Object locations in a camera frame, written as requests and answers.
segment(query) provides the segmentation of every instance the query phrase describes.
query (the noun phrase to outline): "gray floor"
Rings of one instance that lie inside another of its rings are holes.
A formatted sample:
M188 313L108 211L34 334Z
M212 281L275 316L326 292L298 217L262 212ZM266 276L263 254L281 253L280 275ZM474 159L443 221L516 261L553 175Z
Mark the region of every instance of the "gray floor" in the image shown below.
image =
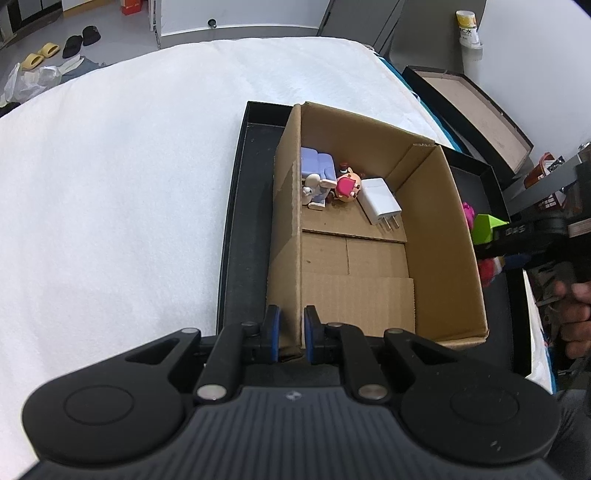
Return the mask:
M126 16L121 13L119 2L113 1L70 18L61 16L52 24L0 50L0 91L16 62L36 53L49 41L63 48L69 36L81 35L82 29L88 25L99 29L101 39L94 45L83 46L80 54L97 63L110 65L158 50L154 32L150 31L147 2L141 12ZM41 65L61 65L64 61L60 51Z

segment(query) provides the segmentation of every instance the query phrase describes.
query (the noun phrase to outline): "cardboard box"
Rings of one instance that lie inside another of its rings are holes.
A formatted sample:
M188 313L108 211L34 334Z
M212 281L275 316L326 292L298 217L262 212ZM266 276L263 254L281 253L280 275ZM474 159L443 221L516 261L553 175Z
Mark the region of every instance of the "cardboard box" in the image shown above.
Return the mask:
M372 226L358 202L301 206L300 147L385 179L401 227ZM441 147L334 108L295 105L275 155L267 303L281 308L281 347L302 346L303 308L382 336L401 327L451 348L486 340L470 232Z

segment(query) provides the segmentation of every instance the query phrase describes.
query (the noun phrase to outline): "yellow slipper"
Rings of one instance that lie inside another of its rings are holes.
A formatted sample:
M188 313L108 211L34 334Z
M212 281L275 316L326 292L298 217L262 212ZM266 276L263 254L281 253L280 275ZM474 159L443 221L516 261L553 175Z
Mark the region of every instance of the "yellow slipper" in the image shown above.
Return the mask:
M39 55L43 55L45 58L53 57L57 52L60 51L60 46L54 43L46 43L43 48L37 52Z
M30 53L27 58L21 63L23 70L32 70L43 61L43 56L38 53Z

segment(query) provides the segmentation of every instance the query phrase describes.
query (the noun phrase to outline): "gray cloth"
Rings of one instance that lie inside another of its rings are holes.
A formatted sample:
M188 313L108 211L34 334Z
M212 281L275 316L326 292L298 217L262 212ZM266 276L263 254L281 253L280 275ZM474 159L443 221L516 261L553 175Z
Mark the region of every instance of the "gray cloth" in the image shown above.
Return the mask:
M584 413L584 398L585 390L565 393L560 430L546 458L564 480L591 479L591 419Z
M95 62L87 59L86 57L82 57L82 58L84 60L82 60L82 63L80 63L80 65L78 65L74 70L72 70L68 73L65 73L64 75L61 76L60 85L62 83L66 83L72 79L81 77L85 73L92 72L93 70L101 69L102 67L106 67L106 65L104 63L101 63L99 65L98 63L95 63Z

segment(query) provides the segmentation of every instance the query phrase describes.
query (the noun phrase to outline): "white wall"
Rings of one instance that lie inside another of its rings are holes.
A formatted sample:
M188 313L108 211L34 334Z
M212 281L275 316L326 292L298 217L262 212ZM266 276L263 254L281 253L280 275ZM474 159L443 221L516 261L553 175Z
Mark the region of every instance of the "white wall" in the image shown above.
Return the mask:
M329 0L161 0L161 34L243 25L318 28Z
M480 87L544 152L591 139L591 18L571 0L487 0Z

